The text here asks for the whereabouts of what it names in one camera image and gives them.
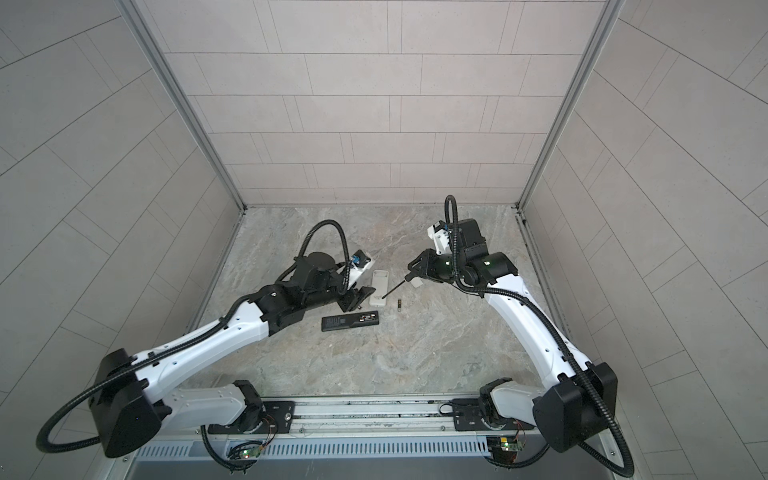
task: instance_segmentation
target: black remote control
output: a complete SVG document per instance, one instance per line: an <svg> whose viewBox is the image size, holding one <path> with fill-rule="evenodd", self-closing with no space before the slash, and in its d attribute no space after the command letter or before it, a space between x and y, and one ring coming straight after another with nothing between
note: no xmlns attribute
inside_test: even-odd
<svg viewBox="0 0 768 480"><path fill-rule="evenodd" d="M346 315L324 316L320 329L330 330L353 329L358 326L379 325L379 311L347 313Z"/></svg>

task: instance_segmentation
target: tile wall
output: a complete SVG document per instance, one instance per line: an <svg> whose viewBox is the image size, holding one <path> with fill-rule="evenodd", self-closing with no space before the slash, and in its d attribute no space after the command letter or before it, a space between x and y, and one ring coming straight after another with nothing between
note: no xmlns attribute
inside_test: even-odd
<svg viewBox="0 0 768 480"><path fill-rule="evenodd" d="M627 0L525 211L643 478L768 478L767 32Z"/></svg>
<svg viewBox="0 0 768 480"><path fill-rule="evenodd" d="M137 3L248 204L517 201L603 8Z"/></svg>
<svg viewBox="0 0 768 480"><path fill-rule="evenodd" d="M237 217L111 0L0 3L0 477L84 477L99 448L38 429L106 353L184 331Z"/></svg>

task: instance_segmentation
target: stone floor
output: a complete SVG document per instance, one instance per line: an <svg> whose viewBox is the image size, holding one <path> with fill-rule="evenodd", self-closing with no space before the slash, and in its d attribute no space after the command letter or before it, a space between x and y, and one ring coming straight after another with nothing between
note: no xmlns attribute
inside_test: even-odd
<svg viewBox="0 0 768 480"><path fill-rule="evenodd" d="M217 318L238 296L272 283L291 264L311 226L326 218L341 223L350 253L362 248L376 260L375 269L389 271L391 288L407 273L407 263L432 246L426 229L441 217L442 206L252 208L204 319ZM478 221L489 251L506 253L546 308L514 211L459 206L459 217ZM340 259L338 233L323 227L307 251ZM369 285L370 278L360 284ZM368 300L363 309L372 310ZM247 379L263 396L308 396L474 392L503 376L540 385L520 342L482 299L447 284L425 282L417 289L406 283L378 310L378 326L335 332L321 332L320 317L339 313L336 304L310 310L302 322L232 353L184 386Z"/></svg>

